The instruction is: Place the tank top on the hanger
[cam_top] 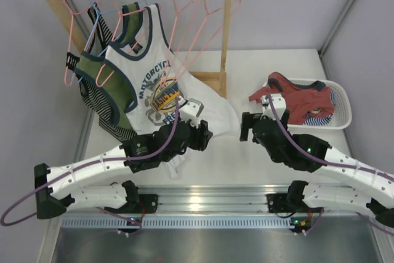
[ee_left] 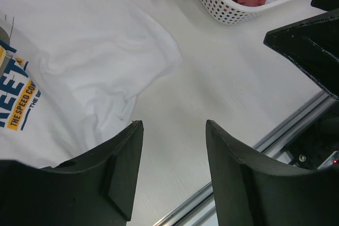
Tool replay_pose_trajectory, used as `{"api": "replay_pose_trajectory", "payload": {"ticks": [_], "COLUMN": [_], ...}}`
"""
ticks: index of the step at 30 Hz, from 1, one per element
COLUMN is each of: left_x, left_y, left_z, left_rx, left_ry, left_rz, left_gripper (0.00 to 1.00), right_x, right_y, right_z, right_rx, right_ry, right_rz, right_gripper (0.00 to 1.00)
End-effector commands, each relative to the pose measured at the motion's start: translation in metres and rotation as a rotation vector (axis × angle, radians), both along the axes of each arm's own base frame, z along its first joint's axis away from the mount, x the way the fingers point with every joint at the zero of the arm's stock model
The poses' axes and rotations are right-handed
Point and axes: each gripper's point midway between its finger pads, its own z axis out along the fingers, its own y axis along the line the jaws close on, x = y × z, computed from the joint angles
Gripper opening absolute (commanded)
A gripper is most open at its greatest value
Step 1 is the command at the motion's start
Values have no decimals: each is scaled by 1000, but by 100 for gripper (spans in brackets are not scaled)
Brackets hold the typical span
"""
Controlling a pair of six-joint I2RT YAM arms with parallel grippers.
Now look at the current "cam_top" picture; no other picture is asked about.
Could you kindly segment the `red tank top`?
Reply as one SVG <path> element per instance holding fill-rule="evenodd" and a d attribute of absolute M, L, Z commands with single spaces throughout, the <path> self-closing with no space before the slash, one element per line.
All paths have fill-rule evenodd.
<path fill-rule="evenodd" d="M 296 84 L 281 73 L 273 72 L 267 84 L 249 96 L 249 101 L 261 103 L 261 97 L 268 94 L 281 94 L 290 111 L 289 124 L 302 125 L 309 118 L 322 118 L 332 115 L 330 88 L 320 81 L 311 84 Z"/>

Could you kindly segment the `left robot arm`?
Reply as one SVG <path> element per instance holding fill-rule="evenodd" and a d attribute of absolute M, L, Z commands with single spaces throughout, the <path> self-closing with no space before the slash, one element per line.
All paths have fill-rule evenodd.
<path fill-rule="evenodd" d="M 85 208 L 103 208 L 114 214 L 137 213 L 148 200 L 139 195 L 133 181 L 112 185 L 99 183 L 157 168 L 187 150 L 204 151 L 212 136 L 207 121 L 192 126 L 179 119 L 84 161 L 60 167 L 39 164 L 34 167 L 36 217 L 51 219 Z"/>

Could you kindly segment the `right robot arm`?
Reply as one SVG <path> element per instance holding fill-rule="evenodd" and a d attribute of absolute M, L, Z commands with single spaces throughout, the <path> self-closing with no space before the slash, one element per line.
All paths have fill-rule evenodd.
<path fill-rule="evenodd" d="M 328 189 L 293 181 L 287 191 L 287 204 L 293 211 L 306 207 L 352 211 L 393 227 L 393 175 L 345 155 L 313 135 L 290 134 L 285 119 L 275 121 L 261 113 L 244 112 L 240 141 L 247 141 L 249 134 L 266 149 L 272 162 L 345 184 L 344 188 Z"/>

